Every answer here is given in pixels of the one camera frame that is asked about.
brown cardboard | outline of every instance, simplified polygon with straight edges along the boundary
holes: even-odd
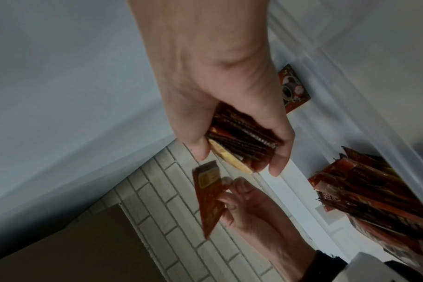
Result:
[[[119,205],[0,260],[0,282],[165,282]]]

wrist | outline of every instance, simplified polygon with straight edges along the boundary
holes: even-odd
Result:
[[[272,263],[287,281],[298,282],[312,264],[316,253],[310,245],[300,239],[299,242],[290,242]]]

black wristband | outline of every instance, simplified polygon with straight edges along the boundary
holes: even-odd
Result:
[[[347,263],[338,256],[330,257],[321,251],[317,251],[314,260],[300,282],[331,282],[346,265]]]

yellow label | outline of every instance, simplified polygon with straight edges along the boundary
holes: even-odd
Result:
[[[221,175],[219,174],[219,167],[215,167],[209,171],[204,171],[199,174],[199,187],[201,189],[207,187],[213,182],[219,180]]]

human hand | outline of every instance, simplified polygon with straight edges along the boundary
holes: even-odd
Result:
[[[313,261],[315,250],[269,196],[242,177],[232,183],[226,178],[224,181],[231,193],[218,196],[227,206],[221,221],[272,262],[287,281],[299,281]]]
[[[140,28],[168,120],[197,160],[219,102],[271,129],[284,145],[268,160],[278,176],[295,137],[267,39],[268,0],[128,0]]]

